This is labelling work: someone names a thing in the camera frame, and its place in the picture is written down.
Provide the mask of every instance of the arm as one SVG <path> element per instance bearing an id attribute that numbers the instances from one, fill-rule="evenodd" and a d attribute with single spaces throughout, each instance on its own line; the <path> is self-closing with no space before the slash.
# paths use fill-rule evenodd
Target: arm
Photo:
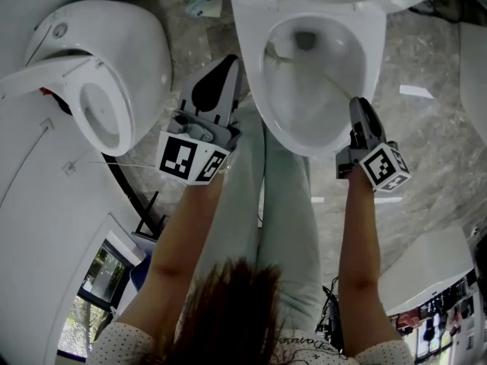
<path id="1" fill-rule="evenodd" d="M 186 187 L 156 244 L 144 285 L 117 322 L 153 338 L 172 337 L 215 216 L 223 178 L 217 174 L 209 186 Z"/>
<path id="2" fill-rule="evenodd" d="M 350 357 L 381 342 L 400 339 L 380 302 L 379 276 L 374 192 L 362 168 L 355 167 L 349 177 L 339 266 L 339 308 L 345 353 Z"/>

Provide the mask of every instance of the light green pants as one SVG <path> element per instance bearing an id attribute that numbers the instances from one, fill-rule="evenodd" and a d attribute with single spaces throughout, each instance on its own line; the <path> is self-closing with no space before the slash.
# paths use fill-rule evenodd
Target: light green pants
<path id="1" fill-rule="evenodd" d="M 323 306 L 317 224 L 310 197 L 307 159 L 283 148 L 246 99 L 236 117 L 242 136 L 196 274 L 215 264 L 246 258 L 257 268 L 282 271 L 279 317 L 286 329 L 314 332 Z M 264 182 L 262 235 L 257 228 Z"/>

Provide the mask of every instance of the woman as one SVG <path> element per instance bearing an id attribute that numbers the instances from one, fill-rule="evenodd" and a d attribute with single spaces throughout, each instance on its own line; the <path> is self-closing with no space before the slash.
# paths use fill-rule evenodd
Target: woman
<path id="1" fill-rule="evenodd" d="M 88 363 L 412 363 L 377 292 L 380 252 L 366 175 L 356 167 L 349 177 L 340 354 L 314 334 L 323 291 L 307 161 L 274 139 L 251 100 L 236 116 L 243 135 L 231 168 L 209 186 L 186 187 L 142 289 L 103 331 Z"/>

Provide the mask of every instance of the woman's left arm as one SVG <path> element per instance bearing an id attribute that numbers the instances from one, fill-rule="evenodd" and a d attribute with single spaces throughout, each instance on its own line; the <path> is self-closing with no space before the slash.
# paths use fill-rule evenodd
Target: woman's left arm
<path id="1" fill-rule="evenodd" d="M 217 174 L 208 186 L 186 187 L 156 244 L 144 285 L 117 322 L 153 338 L 172 336 L 215 216 L 223 178 Z"/>

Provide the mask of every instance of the toilet bowl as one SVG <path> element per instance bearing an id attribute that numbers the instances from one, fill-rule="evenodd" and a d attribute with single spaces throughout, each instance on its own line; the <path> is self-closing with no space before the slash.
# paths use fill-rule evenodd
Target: toilet bowl
<path id="1" fill-rule="evenodd" d="M 86 139 L 114 157 L 154 125 L 170 91 L 161 24 L 121 2 L 89 0 L 53 12 L 35 30 L 25 65 L 0 80 L 0 98 L 51 90 L 69 105 Z"/>
<path id="2" fill-rule="evenodd" d="M 420 1 L 232 0 L 253 99 L 288 150 L 323 156 L 347 144 L 348 97 L 374 96 L 387 13 Z M 310 47 L 300 33 L 312 34 Z M 269 44 L 291 63 L 270 58 Z"/>

